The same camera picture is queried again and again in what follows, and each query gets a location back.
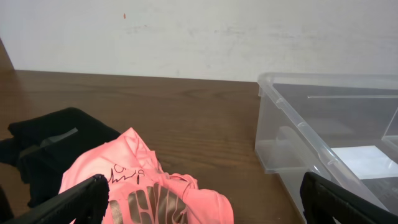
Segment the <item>pink clothing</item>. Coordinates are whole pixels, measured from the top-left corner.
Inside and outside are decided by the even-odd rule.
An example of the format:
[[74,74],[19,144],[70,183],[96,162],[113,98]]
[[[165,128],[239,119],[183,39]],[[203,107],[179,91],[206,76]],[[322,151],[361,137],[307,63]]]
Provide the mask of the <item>pink clothing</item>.
[[199,190],[190,175],[163,172],[155,152],[132,128],[82,154],[63,174],[60,193],[95,174],[109,183],[104,224],[233,223],[224,195]]

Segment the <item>folded garment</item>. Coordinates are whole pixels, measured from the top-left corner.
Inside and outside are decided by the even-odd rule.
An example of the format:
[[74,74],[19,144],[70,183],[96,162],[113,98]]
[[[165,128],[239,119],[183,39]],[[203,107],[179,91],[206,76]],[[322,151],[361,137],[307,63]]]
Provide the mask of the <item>folded garment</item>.
[[233,223],[225,196],[199,190],[190,175],[163,172],[155,152],[132,128],[82,154],[63,174],[60,193],[95,174],[109,183],[104,224]]
[[8,129],[14,137],[0,141],[0,162],[17,166],[30,184],[30,207],[58,194],[62,174],[78,156],[120,135],[76,108],[12,123]]

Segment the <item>plastic container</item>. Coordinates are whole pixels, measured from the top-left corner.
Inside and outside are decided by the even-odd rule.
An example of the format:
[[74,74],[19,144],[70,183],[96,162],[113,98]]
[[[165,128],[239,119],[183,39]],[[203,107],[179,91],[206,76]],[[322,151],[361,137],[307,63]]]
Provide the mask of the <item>plastic container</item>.
[[256,154],[301,214],[312,171],[398,215],[398,76],[268,73],[258,84]]

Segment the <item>transparent container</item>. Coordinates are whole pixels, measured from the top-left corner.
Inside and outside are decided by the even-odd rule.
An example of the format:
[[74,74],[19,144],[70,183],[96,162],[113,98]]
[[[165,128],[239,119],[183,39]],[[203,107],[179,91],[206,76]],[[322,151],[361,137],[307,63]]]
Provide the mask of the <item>transparent container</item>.
[[267,73],[256,154],[302,214],[307,171],[398,215],[398,76]]

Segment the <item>wooden table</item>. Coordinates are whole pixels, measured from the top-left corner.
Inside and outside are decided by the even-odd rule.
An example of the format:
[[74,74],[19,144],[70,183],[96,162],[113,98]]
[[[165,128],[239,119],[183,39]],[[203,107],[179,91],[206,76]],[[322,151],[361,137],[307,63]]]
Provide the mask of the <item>wooden table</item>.
[[[254,153],[257,83],[54,72],[0,73],[0,138],[9,123],[69,106],[123,132],[133,127],[164,171],[190,174],[232,204],[235,223],[300,223],[277,175]],[[16,215],[29,186],[1,164],[0,184]]]

